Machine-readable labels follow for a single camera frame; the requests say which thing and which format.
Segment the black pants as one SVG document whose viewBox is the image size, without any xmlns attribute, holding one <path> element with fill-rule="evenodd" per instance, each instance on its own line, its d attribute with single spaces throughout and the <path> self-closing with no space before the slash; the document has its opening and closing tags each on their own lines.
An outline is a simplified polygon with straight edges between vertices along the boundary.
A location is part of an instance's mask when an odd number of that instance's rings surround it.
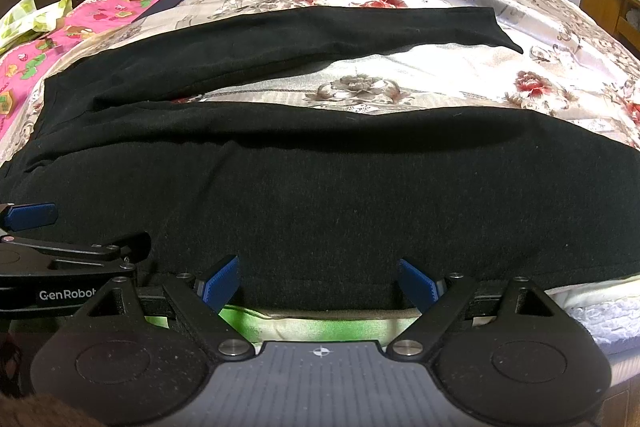
<svg viewBox="0 0 640 427">
<path fill-rule="evenodd" d="M 49 239 L 151 235 L 150 273 L 241 259 L 243 301 L 393 309 L 409 257 L 434 277 L 545 288 L 639 271 L 639 155 L 528 110 L 344 110 L 205 92 L 422 44 L 512 40 L 488 8 L 316 6 L 240 15 L 84 58 L 50 77 L 6 202 L 54 202 Z"/>
</svg>

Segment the green patterned pillow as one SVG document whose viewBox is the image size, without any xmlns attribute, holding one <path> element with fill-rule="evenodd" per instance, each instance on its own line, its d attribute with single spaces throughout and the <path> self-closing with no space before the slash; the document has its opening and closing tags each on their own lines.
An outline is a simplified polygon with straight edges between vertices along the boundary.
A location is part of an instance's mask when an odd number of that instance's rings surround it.
<svg viewBox="0 0 640 427">
<path fill-rule="evenodd" d="M 17 2 L 1 17 L 1 54 L 54 31 L 72 9 L 72 0 L 58 0 L 40 9 L 35 0 Z"/>
</svg>

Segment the dark flat phone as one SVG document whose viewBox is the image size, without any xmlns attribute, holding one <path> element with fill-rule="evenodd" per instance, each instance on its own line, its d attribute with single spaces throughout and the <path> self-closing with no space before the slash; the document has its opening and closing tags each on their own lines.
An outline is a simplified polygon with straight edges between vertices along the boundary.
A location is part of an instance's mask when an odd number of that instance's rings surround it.
<svg viewBox="0 0 640 427">
<path fill-rule="evenodd" d="M 158 0 L 154 4 L 152 4 L 149 8 L 145 9 L 140 15 L 138 15 L 134 22 L 138 20 L 143 20 L 145 17 L 149 17 L 151 15 L 161 13 L 170 9 L 175 8 L 184 0 Z"/>
</svg>

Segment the floral bed quilt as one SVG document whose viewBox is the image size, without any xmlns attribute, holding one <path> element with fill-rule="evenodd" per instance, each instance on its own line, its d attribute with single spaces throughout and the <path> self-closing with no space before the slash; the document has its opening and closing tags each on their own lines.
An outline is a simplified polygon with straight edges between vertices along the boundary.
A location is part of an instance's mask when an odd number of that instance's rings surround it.
<svg viewBox="0 0 640 427">
<path fill-rule="evenodd" d="M 238 256 L 236 301 L 389 310 L 531 277 L 639 344 L 639 62 L 567 0 L 186 0 L 37 84 L 1 197 L 40 239 L 145 231 L 148 282 Z"/>
</svg>

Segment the wooden side desk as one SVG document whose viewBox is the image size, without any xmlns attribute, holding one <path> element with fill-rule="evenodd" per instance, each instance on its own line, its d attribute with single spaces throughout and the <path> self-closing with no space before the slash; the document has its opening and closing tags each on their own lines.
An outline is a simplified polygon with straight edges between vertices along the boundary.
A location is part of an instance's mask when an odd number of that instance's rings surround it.
<svg viewBox="0 0 640 427">
<path fill-rule="evenodd" d="M 639 0 L 580 0 L 579 7 L 635 57 L 639 57 Z"/>
</svg>

